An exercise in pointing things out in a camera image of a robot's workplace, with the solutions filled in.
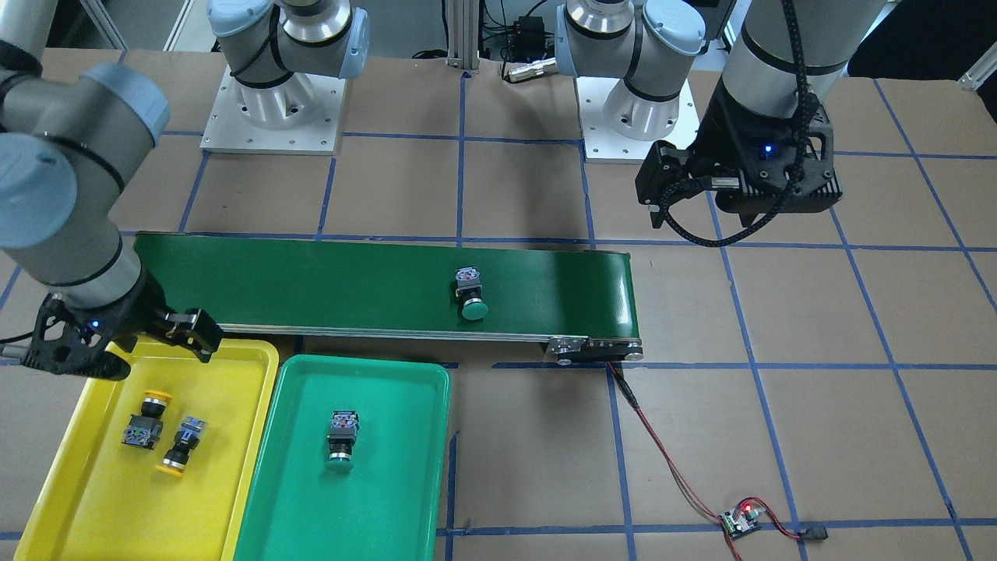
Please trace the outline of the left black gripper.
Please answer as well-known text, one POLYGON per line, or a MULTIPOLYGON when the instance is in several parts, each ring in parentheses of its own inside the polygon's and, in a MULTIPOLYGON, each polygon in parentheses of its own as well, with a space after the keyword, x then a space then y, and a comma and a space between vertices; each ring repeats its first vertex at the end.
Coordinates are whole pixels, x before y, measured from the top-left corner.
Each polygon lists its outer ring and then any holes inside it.
POLYGON ((833 166, 833 126, 814 93, 809 95, 807 150, 802 177, 793 187, 798 114, 763 116, 741 106, 719 82, 694 142, 687 149, 659 139, 635 178, 639 203, 651 207, 653 228, 664 210, 701 192, 716 192, 720 210, 736 213, 747 228, 769 213, 788 191, 781 213, 819 213, 843 199, 845 189, 833 166))

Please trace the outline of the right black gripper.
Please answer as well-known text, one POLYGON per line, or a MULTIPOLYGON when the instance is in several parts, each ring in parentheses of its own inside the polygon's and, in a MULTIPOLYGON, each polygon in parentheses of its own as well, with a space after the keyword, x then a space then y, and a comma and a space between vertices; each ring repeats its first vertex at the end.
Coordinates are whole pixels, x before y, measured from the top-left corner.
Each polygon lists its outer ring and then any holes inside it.
POLYGON ((120 381, 129 375, 129 364, 109 345, 129 354, 143 335, 209 363, 225 332, 204 309, 174 311, 159 281, 143 270, 132 290, 102 308, 75 308, 67 298, 46 297, 20 363, 39 372, 120 381))

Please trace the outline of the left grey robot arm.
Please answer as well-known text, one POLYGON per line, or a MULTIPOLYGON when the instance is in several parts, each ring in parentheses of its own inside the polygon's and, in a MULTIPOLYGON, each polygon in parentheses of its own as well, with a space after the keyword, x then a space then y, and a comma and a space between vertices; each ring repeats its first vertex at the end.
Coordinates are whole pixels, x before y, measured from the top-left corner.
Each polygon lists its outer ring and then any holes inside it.
POLYGON ((613 79, 603 114, 650 143, 635 178, 653 228, 724 246, 784 213, 843 199, 823 100, 883 1, 752 1, 687 148, 666 137, 680 93, 710 43, 685 1, 567 1, 556 12, 562 75, 613 79))

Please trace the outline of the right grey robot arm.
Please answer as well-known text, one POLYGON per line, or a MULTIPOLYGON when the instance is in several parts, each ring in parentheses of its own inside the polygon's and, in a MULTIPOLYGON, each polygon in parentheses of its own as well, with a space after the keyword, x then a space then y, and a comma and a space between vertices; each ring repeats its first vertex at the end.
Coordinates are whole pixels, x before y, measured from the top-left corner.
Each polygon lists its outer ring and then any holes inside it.
MULTIPOLYGON (((160 142, 170 103, 146 75, 118 63, 65 84, 42 76, 57 4, 2 3, 1 245, 47 290, 29 333, 2 355, 54 374, 119 381, 140 335, 207 363, 224 331, 203 309, 178 312, 109 217, 160 142)), ((229 73, 255 101, 298 76, 359 77, 369 15, 350 1, 211 1, 209 21, 229 73)))

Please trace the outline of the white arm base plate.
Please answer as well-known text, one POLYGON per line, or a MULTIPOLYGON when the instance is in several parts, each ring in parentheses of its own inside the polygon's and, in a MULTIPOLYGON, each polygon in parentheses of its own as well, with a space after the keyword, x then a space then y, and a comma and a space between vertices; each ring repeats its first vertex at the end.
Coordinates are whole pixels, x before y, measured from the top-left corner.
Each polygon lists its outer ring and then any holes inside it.
POLYGON ((608 77, 577 78, 576 93, 588 163, 638 164, 658 139, 685 149, 696 138, 700 118, 688 82, 666 102, 639 99, 608 77))

